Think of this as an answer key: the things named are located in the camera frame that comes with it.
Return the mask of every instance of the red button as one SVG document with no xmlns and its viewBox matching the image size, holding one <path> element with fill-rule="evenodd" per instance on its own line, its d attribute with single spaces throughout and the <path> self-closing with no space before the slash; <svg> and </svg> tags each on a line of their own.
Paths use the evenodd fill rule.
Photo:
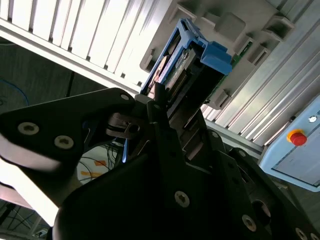
<svg viewBox="0 0 320 240">
<path fill-rule="evenodd" d="M 292 134 L 290 140 L 295 146 L 302 146 L 307 142 L 307 137 L 301 132 L 296 132 Z"/>
</svg>

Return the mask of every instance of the sticker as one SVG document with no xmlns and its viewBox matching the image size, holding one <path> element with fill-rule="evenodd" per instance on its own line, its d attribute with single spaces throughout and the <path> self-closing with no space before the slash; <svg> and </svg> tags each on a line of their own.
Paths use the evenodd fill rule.
<svg viewBox="0 0 320 240">
<path fill-rule="evenodd" d="M 84 175 L 84 176 L 89 176 L 89 177 L 93 177 L 93 178 L 97 178 L 97 177 L 100 177 L 103 173 L 99 173 L 99 172 L 92 172 L 90 174 L 90 172 L 88 171 L 81 171 L 81 175 Z"/>
<path fill-rule="evenodd" d="M 94 164 L 96 166 L 107 166 L 107 163 L 105 160 L 102 160 L 102 161 L 94 161 Z"/>
</svg>

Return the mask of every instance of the wire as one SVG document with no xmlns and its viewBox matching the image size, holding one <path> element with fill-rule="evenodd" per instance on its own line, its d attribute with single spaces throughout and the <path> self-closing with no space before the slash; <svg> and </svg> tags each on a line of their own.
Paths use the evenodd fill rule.
<svg viewBox="0 0 320 240">
<path fill-rule="evenodd" d="M 21 94 L 23 95 L 24 99 L 25 99 L 26 105 L 29 106 L 29 100 L 28 100 L 26 94 L 25 94 L 19 87 L 17 87 L 17 86 L 14 85 L 13 83 L 8 82 L 8 81 L 6 81 L 6 80 L 4 80 L 4 79 L 2 79 L 2 78 L 0 78 L 0 82 L 5 83 L 5 84 L 11 86 L 12 88 L 16 89 L 19 93 L 21 93 Z"/>
<path fill-rule="evenodd" d="M 28 220 L 32 215 L 34 215 L 36 212 L 33 211 L 31 214 L 29 214 L 26 218 L 22 219 L 17 226 L 15 226 L 13 229 L 11 229 L 11 231 L 14 231 L 16 230 L 17 227 L 20 226 L 20 224 L 23 224 L 24 221 Z"/>
<path fill-rule="evenodd" d="M 16 219 L 16 216 L 18 215 L 19 210 L 21 209 L 21 206 L 19 206 L 18 210 L 15 212 L 15 215 L 13 217 L 13 219 L 11 220 L 10 224 L 8 225 L 8 227 L 6 229 L 9 229 L 12 225 L 12 223 L 14 222 L 14 220 Z"/>
<path fill-rule="evenodd" d="M 82 164 L 87 170 L 88 172 L 90 173 L 90 179 L 92 180 L 92 172 L 90 171 L 90 169 L 87 167 L 87 165 L 85 165 L 83 162 L 79 161 L 80 164 Z"/>
<path fill-rule="evenodd" d="M 14 218 L 13 216 L 7 216 L 6 218 L 7 218 L 7 219 L 12 219 L 12 220 L 17 220 L 17 221 L 19 221 L 19 219 Z M 22 223 L 22 225 L 25 226 L 25 227 L 28 228 L 28 229 L 31 229 L 31 227 L 25 225 L 24 223 Z"/>
<path fill-rule="evenodd" d="M 87 178 L 81 179 L 81 180 L 79 180 L 79 181 L 84 181 L 84 180 L 90 179 L 90 182 L 91 182 L 93 179 L 96 179 L 96 178 L 97 178 L 97 176 L 87 177 Z"/>
<path fill-rule="evenodd" d="M 0 46 L 14 46 L 17 45 L 13 42 L 0 42 Z"/>
<path fill-rule="evenodd" d="M 104 145 L 104 148 L 106 149 L 106 157 L 108 159 L 108 166 L 110 166 L 111 169 L 113 169 L 114 168 L 113 161 L 112 161 L 112 158 L 110 157 L 110 153 L 109 153 L 110 147 L 108 145 Z"/>
<path fill-rule="evenodd" d="M 100 163 L 101 165 L 105 166 L 108 170 L 110 170 L 110 169 L 109 169 L 105 164 L 103 164 L 103 162 L 101 162 L 101 161 L 95 160 L 95 159 L 93 159 L 93 158 L 91 158 L 91 157 L 88 157 L 88 156 L 82 156 L 81 158 L 82 158 L 82 159 L 91 159 L 92 161 L 98 162 L 98 163 Z"/>
<path fill-rule="evenodd" d="M 17 210 L 13 209 L 13 211 L 15 211 L 15 212 L 17 213 L 18 217 L 20 217 L 21 219 L 24 219 L 24 217 L 21 216 L 21 215 L 18 213 Z"/>
</svg>

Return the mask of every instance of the control panel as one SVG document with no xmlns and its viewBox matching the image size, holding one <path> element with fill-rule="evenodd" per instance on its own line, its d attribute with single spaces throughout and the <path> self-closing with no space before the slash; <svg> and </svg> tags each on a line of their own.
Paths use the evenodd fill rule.
<svg viewBox="0 0 320 240">
<path fill-rule="evenodd" d="M 260 167 L 272 176 L 320 192 L 320 95 L 265 152 Z"/>
</svg>

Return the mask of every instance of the light blue panel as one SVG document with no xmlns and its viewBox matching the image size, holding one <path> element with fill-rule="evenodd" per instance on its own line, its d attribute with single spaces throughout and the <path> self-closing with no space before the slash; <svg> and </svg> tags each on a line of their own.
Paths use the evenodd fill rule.
<svg viewBox="0 0 320 240">
<path fill-rule="evenodd" d="M 311 116 L 317 117 L 313 123 L 309 122 Z M 320 187 L 314 186 L 320 180 L 319 126 L 320 95 L 271 144 L 260 167 L 267 174 L 310 191 L 320 192 Z M 307 136 L 305 145 L 296 147 L 287 141 L 287 135 L 295 129 L 302 129 Z"/>
</svg>

